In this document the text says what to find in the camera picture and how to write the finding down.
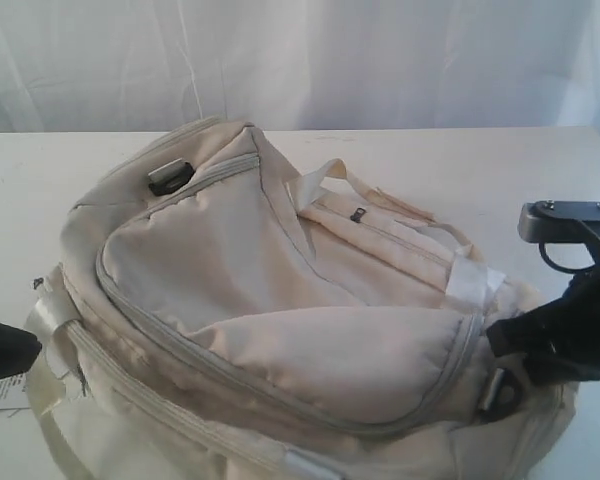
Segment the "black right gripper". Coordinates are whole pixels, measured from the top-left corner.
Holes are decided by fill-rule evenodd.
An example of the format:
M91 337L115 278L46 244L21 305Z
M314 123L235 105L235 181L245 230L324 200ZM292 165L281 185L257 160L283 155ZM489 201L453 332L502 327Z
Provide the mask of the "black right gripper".
M552 269L572 276L560 299L486 329L495 356L552 354L546 385L600 381L600 236L589 235L580 243L592 259L586 268L565 267L544 255Z

